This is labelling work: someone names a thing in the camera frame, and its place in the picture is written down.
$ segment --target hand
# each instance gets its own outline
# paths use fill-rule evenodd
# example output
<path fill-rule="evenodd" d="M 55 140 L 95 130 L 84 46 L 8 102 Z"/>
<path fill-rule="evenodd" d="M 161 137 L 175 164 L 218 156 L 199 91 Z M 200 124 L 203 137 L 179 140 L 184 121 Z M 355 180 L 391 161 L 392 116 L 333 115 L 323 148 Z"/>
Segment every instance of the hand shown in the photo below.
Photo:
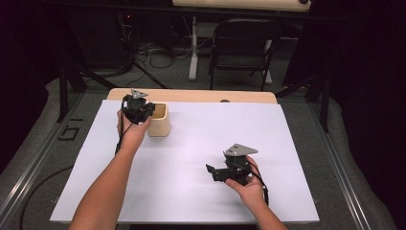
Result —
<path fill-rule="evenodd" d="M 119 122 L 117 123 L 117 130 L 119 131 L 119 136 L 122 134 L 121 131 L 121 119 L 122 111 L 117 112 Z M 133 148 L 137 149 L 141 142 L 144 140 L 147 129 L 151 123 L 151 117 L 148 117 L 145 122 L 136 125 L 131 123 L 125 116 L 123 116 L 123 131 L 124 136 L 122 140 L 122 148 Z"/>
<path fill-rule="evenodd" d="M 257 170 L 258 166 L 254 159 L 247 156 L 247 160 L 251 163 L 251 171 L 259 174 Z M 243 186 L 230 178 L 225 181 L 230 188 L 234 189 L 239 194 L 242 202 L 249 210 L 251 210 L 251 212 L 258 210 L 263 207 L 263 205 L 267 206 L 263 199 L 263 189 L 260 181 L 255 176 L 251 175 L 247 177 L 247 182 L 248 183 Z"/>

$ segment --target wrist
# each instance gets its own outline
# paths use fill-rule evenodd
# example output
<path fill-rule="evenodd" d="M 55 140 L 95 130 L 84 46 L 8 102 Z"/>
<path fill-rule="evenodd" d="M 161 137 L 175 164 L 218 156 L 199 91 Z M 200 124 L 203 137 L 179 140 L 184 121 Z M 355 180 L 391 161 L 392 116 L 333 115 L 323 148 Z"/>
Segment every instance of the wrist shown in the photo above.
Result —
<path fill-rule="evenodd" d="M 266 205 L 265 201 L 257 202 L 255 205 L 248 207 L 251 213 L 256 217 L 258 214 L 266 213 L 270 211 L 268 205 Z"/>
<path fill-rule="evenodd" d="M 130 145 L 121 145 L 120 149 L 117 153 L 119 152 L 125 152 L 125 154 L 132 154 L 137 151 L 137 148 L 135 146 L 130 146 Z"/>
<path fill-rule="evenodd" d="M 141 146 L 144 140 L 144 133 L 140 133 L 137 135 L 131 135 L 131 136 L 124 136 L 123 141 L 122 141 L 122 148 L 126 149 L 134 149 L 136 150 L 138 147 Z"/>

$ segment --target chair leg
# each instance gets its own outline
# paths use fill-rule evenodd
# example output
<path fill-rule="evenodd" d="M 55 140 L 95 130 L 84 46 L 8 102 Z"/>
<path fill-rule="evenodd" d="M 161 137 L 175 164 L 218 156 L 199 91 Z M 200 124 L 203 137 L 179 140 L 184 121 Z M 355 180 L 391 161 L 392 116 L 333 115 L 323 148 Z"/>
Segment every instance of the chair leg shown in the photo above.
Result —
<path fill-rule="evenodd" d="M 266 76 L 268 75 L 268 71 L 269 71 L 269 69 L 266 68 L 265 71 L 263 72 L 262 84 L 260 85 L 260 91 L 263 91 L 263 87 L 265 86 Z"/>
<path fill-rule="evenodd" d="M 213 90 L 214 69 L 210 71 L 210 90 Z"/>

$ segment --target black chair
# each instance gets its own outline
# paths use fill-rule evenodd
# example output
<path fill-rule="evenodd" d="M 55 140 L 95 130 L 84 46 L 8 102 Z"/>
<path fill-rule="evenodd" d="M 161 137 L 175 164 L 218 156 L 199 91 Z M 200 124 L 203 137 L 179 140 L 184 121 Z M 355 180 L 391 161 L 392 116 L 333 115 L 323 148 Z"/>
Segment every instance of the black chair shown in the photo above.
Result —
<path fill-rule="evenodd" d="M 281 34 L 279 24 L 272 20 L 234 18 L 221 22 L 214 30 L 210 89 L 213 89 L 214 69 L 218 69 L 252 71 L 251 75 L 262 71 L 260 91 L 263 91 L 272 53 Z"/>

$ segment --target gray carpet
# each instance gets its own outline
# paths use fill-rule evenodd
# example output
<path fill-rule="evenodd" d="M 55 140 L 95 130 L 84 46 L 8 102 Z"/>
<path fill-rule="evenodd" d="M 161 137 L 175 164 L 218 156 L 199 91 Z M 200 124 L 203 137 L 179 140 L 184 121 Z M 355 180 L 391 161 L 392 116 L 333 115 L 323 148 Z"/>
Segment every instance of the gray carpet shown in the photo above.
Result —
<path fill-rule="evenodd" d="M 292 47 L 290 44 L 280 47 L 275 54 L 275 66 L 271 68 L 273 84 L 267 85 L 265 91 L 278 92 L 282 89 L 282 77 L 289 61 Z M 165 56 L 153 56 L 153 61 L 166 66 L 170 59 Z M 208 59 L 202 56 L 199 61 L 198 79 L 190 82 L 187 80 L 189 74 L 190 60 L 188 58 L 176 58 L 169 68 L 152 68 L 146 62 L 146 69 L 150 71 L 159 81 L 172 88 L 184 89 L 208 89 L 209 77 L 207 74 Z M 218 77 L 214 82 L 216 90 L 259 90 L 259 82 L 253 78 L 241 75 L 240 78 L 232 78 L 233 74 L 225 73 L 225 77 Z M 121 87 L 159 88 L 151 79 L 143 75 L 139 70 L 133 69 L 123 76 L 109 78 L 113 83 Z M 15 205 L 3 209 L 2 217 L 8 217 L 4 221 L 4 229 L 18 229 L 23 204 L 28 195 L 47 176 L 54 172 L 72 166 L 75 163 L 80 147 L 86 134 L 92 125 L 99 106 L 107 96 L 107 90 L 93 80 L 86 80 L 89 90 L 84 95 L 70 93 L 71 102 L 77 100 L 77 106 L 71 105 L 65 123 L 55 126 L 58 115 L 57 81 L 49 84 L 50 98 L 43 114 L 30 133 L 26 142 L 15 155 L 5 172 L 1 175 L 1 202 L 8 203 L 13 200 L 11 190 L 14 185 L 20 182 L 21 176 L 38 157 L 44 157 L 43 164 L 39 166 L 39 173 L 33 175 L 34 183 L 29 184 L 31 188 L 27 195 L 21 195 L 24 199 L 17 199 Z M 355 191 L 364 211 L 367 224 L 362 223 L 354 217 L 352 209 L 349 208 L 349 198 L 343 193 L 342 183 L 339 175 L 343 172 L 335 171 L 331 161 L 331 147 L 326 144 L 326 135 L 320 130 L 320 124 L 315 119 L 313 105 L 305 103 L 302 95 L 305 89 L 298 90 L 292 95 L 278 99 L 282 105 L 286 120 L 292 133 L 300 160 L 304 168 L 304 174 L 308 182 L 310 192 L 313 194 L 320 222 L 308 224 L 287 224 L 289 229 L 395 229 L 392 219 L 385 206 L 374 196 L 369 189 L 362 173 L 356 168 L 348 148 L 347 136 L 340 116 L 340 107 L 331 101 L 329 110 L 330 134 L 332 144 L 335 147 L 343 163 L 344 173 L 349 176 L 349 184 Z M 41 153 L 43 146 L 50 143 L 49 147 Z M 61 194 L 63 187 L 69 177 L 70 170 L 53 176 L 42 184 L 31 197 L 24 216 L 24 229 L 67 229 L 66 224 L 49 222 L 49 218 L 56 205 L 56 197 Z M 129 225 L 120 225 L 119 229 L 129 229 Z M 135 225 L 131 229 L 236 229 L 235 226 L 148 226 Z"/>

